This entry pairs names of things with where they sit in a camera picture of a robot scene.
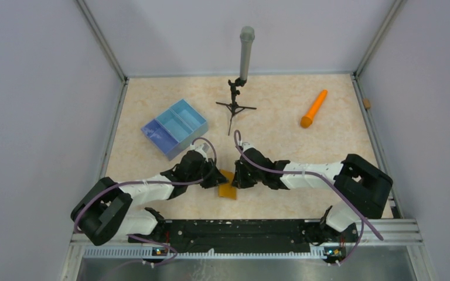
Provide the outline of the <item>small wooden block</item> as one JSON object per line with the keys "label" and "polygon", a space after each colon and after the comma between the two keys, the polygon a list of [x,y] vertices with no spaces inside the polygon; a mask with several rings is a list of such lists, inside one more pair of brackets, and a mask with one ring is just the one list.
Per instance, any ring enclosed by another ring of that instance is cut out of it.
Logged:
{"label": "small wooden block", "polygon": [[362,103],[363,103],[363,106],[364,106],[365,110],[368,110],[368,109],[371,108],[371,103],[370,103],[370,101],[367,98],[364,98],[362,100]]}

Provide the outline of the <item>orange marker pen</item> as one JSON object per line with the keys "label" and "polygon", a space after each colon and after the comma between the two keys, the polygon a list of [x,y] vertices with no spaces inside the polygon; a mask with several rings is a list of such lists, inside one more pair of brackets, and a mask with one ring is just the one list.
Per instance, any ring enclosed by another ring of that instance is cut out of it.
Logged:
{"label": "orange marker pen", "polygon": [[312,106],[308,112],[301,118],[300,126],[302,128],[308,128],[313,124],[316,114],[318,113],[320,107],[322,106],[326,96],[328,95],[328,90],[322,90],[317,98],[314,100]]}

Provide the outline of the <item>grey microphone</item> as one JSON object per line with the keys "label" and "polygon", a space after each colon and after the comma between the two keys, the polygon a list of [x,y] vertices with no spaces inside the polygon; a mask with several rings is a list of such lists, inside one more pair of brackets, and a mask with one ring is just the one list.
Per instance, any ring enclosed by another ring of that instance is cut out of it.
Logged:
{"label": "grey microphone", "polygon": [[240,33],[241,57],[239,78],[247,81],[250,66],[252,44],[255,39],[255,31],[251,26],[244,26]]}

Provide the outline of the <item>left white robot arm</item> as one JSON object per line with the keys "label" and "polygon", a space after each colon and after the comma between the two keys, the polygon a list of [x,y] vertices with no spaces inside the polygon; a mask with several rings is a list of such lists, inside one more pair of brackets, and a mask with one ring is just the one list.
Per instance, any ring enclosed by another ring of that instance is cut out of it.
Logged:
{"label": "left white robot arm", "polygon": [[103,177],[73,208],[70,218],[74,230],[82,232],[95,246],[117,235],[138,234],[151,242],[161,240],[165,232],[162,216],[151,208],[137,207],[174,199],[194,184],[209,189],[227,183],[206,149],[204,143],[187,151],[173,168],[145,180],[117,183]]}

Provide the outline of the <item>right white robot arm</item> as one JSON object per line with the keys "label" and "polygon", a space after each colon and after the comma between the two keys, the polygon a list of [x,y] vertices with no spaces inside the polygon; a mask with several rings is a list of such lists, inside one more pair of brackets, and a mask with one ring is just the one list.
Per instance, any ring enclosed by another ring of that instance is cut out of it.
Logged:
{"label": "right white robot arm", "polygon": [[336,241],[358,221],[383,239],[369,221],[382,217],[393,180],[361,156],[348,154],[339,162],[302,164],[272,161],[247,142],[236,149],[241,156],[235,162],[234,187],[246,189],[262,183],[272,190],[332,190],[340,197],[341,201],[329,206],[318,224],[308,230],[310,243]]}

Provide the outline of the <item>blue compartment organizer box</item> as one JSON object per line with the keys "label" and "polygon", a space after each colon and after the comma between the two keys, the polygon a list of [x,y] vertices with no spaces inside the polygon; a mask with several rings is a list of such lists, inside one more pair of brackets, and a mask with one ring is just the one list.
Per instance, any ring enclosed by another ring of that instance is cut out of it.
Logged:
{"label": "blue compartment organizer box", "polygon": [[204,116],[184,99],[141,128],[141,132],[168,160],[173,160],[208,130],[209,124]]}

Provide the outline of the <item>black tripod stand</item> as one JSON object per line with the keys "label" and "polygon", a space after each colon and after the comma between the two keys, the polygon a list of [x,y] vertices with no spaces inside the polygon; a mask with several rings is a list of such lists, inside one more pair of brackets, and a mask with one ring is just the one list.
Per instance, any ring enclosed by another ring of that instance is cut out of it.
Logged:
{"label": "black tripod stand", "polygon": [[238,88],[245,86],[246,82],[247,82],[246,80],[242,80],[240,77],[237,78],[234,82],[232,82],[231,80],[228,80],[228,85],[230,86],[231,102],[228,104],[223,103],[223,102],[216,102],[217,105],[225,106],[231,113],[230,120],[229,120],[229,128],[228,128],[228,132],[227,132],[228,135],[230,135],[230,132],[231,132],[232,120],[237,114],[241,113],[242,111],[244,111],[246,109],[250,109],[250,110],[257,109],[256,107],[241,106],[236,101],[237,96],[240,95],[240,90]]}

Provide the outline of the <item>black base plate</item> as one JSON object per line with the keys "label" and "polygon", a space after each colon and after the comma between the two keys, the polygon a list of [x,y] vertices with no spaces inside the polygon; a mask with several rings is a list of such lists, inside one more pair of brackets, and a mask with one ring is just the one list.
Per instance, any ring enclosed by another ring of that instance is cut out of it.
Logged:
{"label": "black base plate", "polygon": [[168,243],[185,253],[308,253],[316,246],[352,243],[356,225],[337,232],[318,220],[172,220],[144,239]]}

